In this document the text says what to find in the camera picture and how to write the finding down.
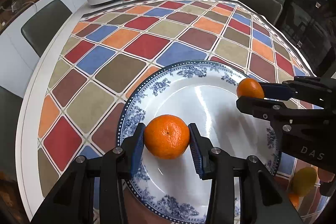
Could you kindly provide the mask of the small orange mandarin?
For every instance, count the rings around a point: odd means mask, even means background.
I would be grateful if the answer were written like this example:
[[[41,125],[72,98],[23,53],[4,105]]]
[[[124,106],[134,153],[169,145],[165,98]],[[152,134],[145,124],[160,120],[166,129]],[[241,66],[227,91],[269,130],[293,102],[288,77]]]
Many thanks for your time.
[[[237,97],[242,96],[263,99],[265,97],[261,85],[254,79],[246,78],[240,81],[236,88]]]

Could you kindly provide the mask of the colourful checkered tablecloth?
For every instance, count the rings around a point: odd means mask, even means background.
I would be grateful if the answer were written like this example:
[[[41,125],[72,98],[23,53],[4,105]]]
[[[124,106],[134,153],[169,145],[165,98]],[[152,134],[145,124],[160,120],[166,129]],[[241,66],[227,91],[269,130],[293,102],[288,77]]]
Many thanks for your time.
[[[62,46],[39,124],[43,196],[75,156],[101,156],[116,144],[127,100],[167,65],[214,61],[260,82],[310,75],[290,42],[233,2],[128,3],[83,16]]]

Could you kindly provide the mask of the blue white porcelain plate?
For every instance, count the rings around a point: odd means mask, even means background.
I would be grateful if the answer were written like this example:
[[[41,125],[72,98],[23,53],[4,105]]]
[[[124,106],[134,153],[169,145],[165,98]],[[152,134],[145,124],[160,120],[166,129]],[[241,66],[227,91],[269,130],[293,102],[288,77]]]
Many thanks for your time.
[[[230,155],[257,156],[271,174],[280,163],[276,135],[265,120],[242,114],[236,88],[245,74],[214,61],[182,61],[153,73],[127,100],[117,127],[117,144],[139,123],[170,114],[196,124],[200,134]],[[127,183],[150,211],[175,223],[204,223],[211,182],[195,172],[191,152],[163,160],[143,150],[137,173]]]

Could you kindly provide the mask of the orange persimmon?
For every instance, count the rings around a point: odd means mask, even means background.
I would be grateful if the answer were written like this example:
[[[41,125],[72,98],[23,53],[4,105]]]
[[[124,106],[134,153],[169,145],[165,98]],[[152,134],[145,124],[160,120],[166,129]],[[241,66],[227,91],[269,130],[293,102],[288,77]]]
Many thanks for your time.
[[[290,202],[292,203],[292,205],[297,210],[298,207],[299,207],[299,195],[296,194],[295,192],[289,192],[288,193],[288,198],[289,198]]]

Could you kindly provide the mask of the dark chair right side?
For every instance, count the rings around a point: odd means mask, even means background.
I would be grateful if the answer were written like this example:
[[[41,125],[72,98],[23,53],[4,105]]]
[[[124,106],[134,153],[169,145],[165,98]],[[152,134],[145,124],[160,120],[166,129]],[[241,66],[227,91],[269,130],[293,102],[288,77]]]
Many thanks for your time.
[[[268,22],[275,25],[282,12],[282,4],[276,0],[238,0],[253,11],[264,16]]]

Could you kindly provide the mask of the dark chair near left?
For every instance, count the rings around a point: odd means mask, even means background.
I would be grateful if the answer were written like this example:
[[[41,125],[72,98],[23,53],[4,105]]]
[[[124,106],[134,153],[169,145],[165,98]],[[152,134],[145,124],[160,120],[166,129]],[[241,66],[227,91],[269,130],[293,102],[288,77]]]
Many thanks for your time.
[[[1,172],[16,181],[15,138],[23,99],[1,87],[0,100]]]

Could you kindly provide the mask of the medium orange mandarin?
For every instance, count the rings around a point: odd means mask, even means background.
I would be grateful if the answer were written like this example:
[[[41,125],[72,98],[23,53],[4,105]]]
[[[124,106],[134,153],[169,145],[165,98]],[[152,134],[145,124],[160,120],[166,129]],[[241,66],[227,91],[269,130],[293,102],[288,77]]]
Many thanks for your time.
[[[190,131],[185,122],[174,115],[160,115],[151,120],[143,134],[147,150],[160,159],[173,160],[187,149]]]

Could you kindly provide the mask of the yellow pear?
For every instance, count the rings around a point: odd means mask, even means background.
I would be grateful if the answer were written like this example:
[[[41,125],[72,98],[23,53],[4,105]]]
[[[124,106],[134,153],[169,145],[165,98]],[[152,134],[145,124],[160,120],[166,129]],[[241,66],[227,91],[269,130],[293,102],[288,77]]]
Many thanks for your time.
[[[314,188],[316,181],[317,171],[307,166],[294,174],[291,189],[297,196],[303,197]]]

